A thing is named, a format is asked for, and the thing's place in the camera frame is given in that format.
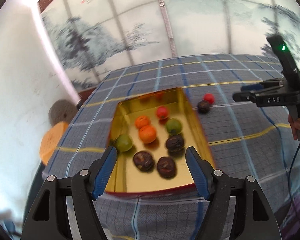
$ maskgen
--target table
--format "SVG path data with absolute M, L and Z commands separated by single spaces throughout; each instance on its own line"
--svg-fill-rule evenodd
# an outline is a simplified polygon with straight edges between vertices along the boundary
M 235 103 L 232 93 L 244 82 L 281 77 L 275 58 L 209 54 L 179 57 L 112 71 L 81 107 L 60 140 L 43 177 L 73 176 L 102 156 L 118 102 L 142 93 L 183 87 L 195 108 L 205 93 L 216 101 L 200 121 L 217 168 L 229 176 L 253 175 L 273 211 L 288 199 L 287 174 L 298 143 L 293 141 L 285 107 L 257 108 Z M 300 152 L 292 172 L 292 191 L 300 186 Z M 67 200 L 73 221 L 71 200 Z M 197 192 L 152 198 L 117 198 L 103 194 L 95 201 L 100 222 L 114 239 L 194 239 L 207 209 Z M 234 200 L 225 230 L 231 230 Z

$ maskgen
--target person's hand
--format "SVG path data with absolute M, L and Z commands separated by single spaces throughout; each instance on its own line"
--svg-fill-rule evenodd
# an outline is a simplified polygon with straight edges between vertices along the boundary
M 288 122 L 290 124 L 292 134 L 293 134 L 293 139 L 297 140 L 298 139 L 298 134 L 297 131 L 300 130 L 300 118 L 297 120 L 293 121 L 291 115 L 288 116 Z

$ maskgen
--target white wall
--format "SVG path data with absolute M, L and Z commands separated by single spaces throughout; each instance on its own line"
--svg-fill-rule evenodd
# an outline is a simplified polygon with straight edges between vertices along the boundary
M 79 101 L 47 46 L 36 2 L 7 0 L 0 10 L 0 213 L 11 211 L 16 222 L 40 163 L 50 107 Z

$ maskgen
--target dark brown fruit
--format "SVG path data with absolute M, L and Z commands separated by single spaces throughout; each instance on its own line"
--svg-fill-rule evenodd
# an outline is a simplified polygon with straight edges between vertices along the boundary
M 161 177 L 173 177 L 176 174 L 176 163 L 170 157 L 161 157 L 157 163 L 157 171 Z
M 166 141 L 166 148 L 168 149 L 168 152 L 179 152 L 181 151 L 185 146 L 185 140 L 180 134 L 171 136 Z
M 141 171 L 148 171 L 154 164 L 152 155 L 146 151 L 137 152 L 133 156 L 133 163 Z
M 206 114 L 210 110 L 210 103 L 206 100 L 202 100 L 198 103 L 198 112 Z

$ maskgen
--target tray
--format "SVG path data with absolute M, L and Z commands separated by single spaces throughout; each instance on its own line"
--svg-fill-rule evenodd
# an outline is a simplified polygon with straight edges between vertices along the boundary
M 184 153 L 173 158 L 176 162 L 177 174 L 172 179 L 160 177 L 155 167 L 150 172 L 141 172 L 133 163 L 133 155 L 141 150 L 146 150 L 153 155 L 155 165 L 160 157 L 168 156 L 165 142 L 169 135 L 164 124 L 155 114 L 156 108 L 162 105 L 169 109 L 170 118 L 181 121 L 185 149 L 194 146 L 201 158 L 208 160 L 215 168 L 197 113 L 193 111 L 183 89 L 173 88 L 149 93 L 119 102 L 117 105 L 109 141 L 115 140 L 122 133 L 128 133 L 134 146 L 127 152 L 118 153 L 116 165 L 106 186 L 108 194 L 153 195 L 194 187 Z M 151 124 L 157 129 L 157 139 L 148 145 L 143 144 L 139 139 L 138 129 L 134 126 L 135 119 L 140 115 L 147 115 L 151 119 Z

